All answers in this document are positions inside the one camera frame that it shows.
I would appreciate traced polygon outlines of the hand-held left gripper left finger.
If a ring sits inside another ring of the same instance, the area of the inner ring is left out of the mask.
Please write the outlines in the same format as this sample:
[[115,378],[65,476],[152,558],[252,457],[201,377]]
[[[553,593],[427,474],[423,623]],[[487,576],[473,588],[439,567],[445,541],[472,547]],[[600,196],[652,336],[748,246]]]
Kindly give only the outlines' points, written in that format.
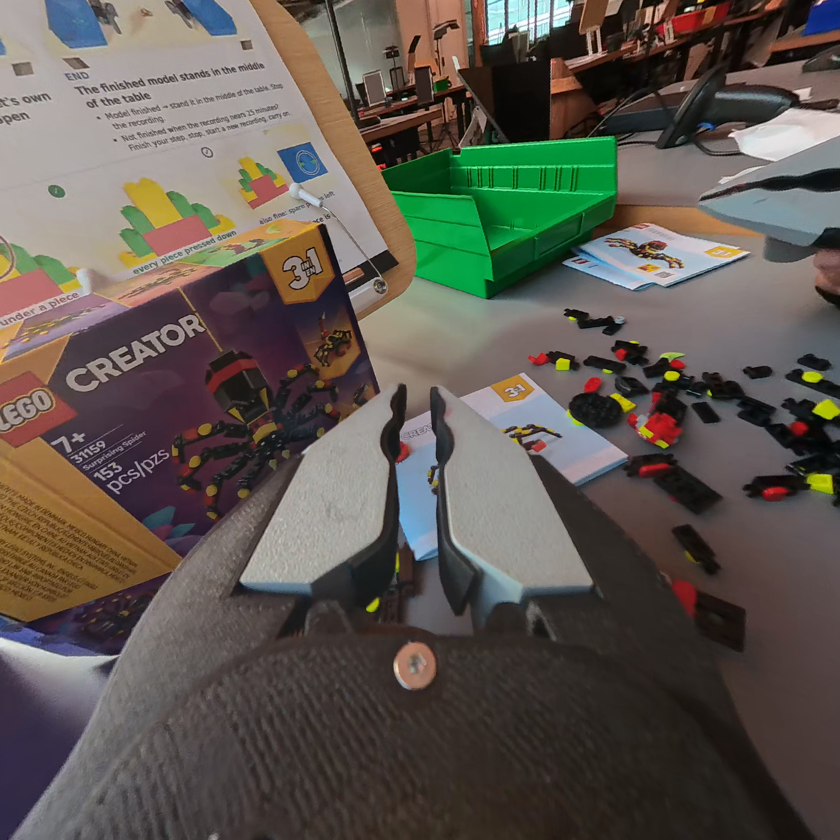
[[365,608],[396,567],[405,385],[390,385],[303,453],[239,583]]

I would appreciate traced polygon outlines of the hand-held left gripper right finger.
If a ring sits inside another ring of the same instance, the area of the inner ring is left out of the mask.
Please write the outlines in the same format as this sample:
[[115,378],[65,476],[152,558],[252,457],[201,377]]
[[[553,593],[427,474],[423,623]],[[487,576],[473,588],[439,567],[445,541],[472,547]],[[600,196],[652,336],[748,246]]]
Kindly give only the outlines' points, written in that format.
[[431,390],[437,567],[458,616],[486,621],[501,604],[590,593],[592,575],[519,444],[444,387]]

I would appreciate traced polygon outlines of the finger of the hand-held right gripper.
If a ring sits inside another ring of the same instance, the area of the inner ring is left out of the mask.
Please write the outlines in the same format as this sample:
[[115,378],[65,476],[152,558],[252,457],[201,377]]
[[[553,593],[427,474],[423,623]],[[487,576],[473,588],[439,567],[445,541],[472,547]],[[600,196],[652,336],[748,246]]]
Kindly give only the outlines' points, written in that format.
[[839,139],[737,175],[702,194],[697,206],[763,236],[763,256],[773,263],[838,250]]

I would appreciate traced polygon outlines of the pile of lego pieces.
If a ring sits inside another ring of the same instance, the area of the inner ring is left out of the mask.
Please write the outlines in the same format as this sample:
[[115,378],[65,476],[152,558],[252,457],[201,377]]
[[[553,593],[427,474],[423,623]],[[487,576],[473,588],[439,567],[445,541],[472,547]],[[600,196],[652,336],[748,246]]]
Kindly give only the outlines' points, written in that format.
[[748,499],[779,502],[806,492],[839,503],[838,380],[833,363],[815,353],[804,353],[784,379],[820,395],[819,400],[788,397],[780,408],[789,420],[775,420],[777,405],[748,394],[739,381],[716,371],[699,376],[687,373],[685,355],[662,353],[648,358],[648,347],[635,340],[618,339],[607,356],[589,354],[579,360],[560,350],[531,354],[535,366],[557,371],[581,367],[599,371],[571,401],[570,419],[591,430],[614,427],[620,421],[633,430],[651,451],[632,456],[623,466],[626,475],[652,481],[669,499],[699,516],[722,501],[722,495],[690,473],[672,453],[686,431],[689,413],[702,424],[719,424],[714,403],[730,403],[737,418],[763,430],[794,459],[779,474],[757,475],[742,487]]

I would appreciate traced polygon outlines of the purple lego set box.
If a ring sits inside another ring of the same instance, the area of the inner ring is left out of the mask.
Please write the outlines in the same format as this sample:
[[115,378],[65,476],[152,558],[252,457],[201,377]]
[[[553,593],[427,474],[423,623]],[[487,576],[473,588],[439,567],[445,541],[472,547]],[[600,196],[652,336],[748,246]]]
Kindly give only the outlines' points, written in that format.
[[376,391],[324,223],[26,315],[2,331],[2,621],[173,571]]

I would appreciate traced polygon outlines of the crumpled white paper bag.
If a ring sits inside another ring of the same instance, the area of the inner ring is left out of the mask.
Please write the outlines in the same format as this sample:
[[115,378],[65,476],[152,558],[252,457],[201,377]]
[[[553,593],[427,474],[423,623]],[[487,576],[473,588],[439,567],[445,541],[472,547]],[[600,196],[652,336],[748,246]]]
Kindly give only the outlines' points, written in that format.
[[838,135],[838,112],[790,108],[767,122],[731,131],[729,138],[741,154],[775,162]]

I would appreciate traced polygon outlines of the open spider instruction booklet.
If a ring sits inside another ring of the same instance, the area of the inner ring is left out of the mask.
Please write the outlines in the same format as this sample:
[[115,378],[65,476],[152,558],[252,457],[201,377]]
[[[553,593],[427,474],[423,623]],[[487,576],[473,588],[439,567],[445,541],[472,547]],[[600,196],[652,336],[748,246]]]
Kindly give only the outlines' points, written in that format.
[[[576,486],[621,466],[627,455],[590,428],[577,423],[524,373],[462,397],[464,403],[494,427],[512,434],[517,428],[544,427],[554,435],[535,434],[524,439],[533,444],[531,455],[540,455]],[[407,456],[397,464],[400,523],[415,559],[436,555],[436,497],[427,474],[437,462],[430,411],[407,420],[401,441]]]

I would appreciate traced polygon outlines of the black barcode scanner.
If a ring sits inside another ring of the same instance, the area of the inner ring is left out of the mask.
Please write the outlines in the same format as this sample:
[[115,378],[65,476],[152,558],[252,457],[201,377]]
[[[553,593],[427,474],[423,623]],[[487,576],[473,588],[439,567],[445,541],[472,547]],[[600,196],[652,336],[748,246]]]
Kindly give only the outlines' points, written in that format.
[[723,67],[714,67],[688,91],[674,115],[667,118],[655,147],[665,150],[692,142],[702,125],[716,128],[743,123],[750,128],[800,104],[799,96],[779,87],[728,85]]

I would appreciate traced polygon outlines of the closed instruction booklet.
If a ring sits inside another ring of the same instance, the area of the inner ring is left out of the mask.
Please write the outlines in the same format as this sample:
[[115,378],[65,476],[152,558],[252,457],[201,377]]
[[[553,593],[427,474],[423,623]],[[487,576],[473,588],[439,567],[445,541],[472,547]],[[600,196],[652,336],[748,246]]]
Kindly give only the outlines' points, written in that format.
[[630,291],[672,287],[729,266],[748,250],[636,224],[573,248],[563,264]]

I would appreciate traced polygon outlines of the green plastic bin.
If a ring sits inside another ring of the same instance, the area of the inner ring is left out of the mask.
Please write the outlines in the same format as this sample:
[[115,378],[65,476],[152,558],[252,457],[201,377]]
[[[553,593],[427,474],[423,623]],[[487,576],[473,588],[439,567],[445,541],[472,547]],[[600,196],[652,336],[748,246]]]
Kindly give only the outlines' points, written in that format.
[[617,140],[442,150],[382,176],[413,236],[415,277],[490,299],[612,219]]

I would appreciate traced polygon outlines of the printed instruction sheet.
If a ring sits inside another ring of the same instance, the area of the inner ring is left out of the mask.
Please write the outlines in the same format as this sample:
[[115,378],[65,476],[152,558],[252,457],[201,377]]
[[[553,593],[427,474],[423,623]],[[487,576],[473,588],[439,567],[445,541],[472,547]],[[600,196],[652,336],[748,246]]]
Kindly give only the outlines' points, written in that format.
[[396,265],[251,2],[1,9],[2,326],[284,219]]

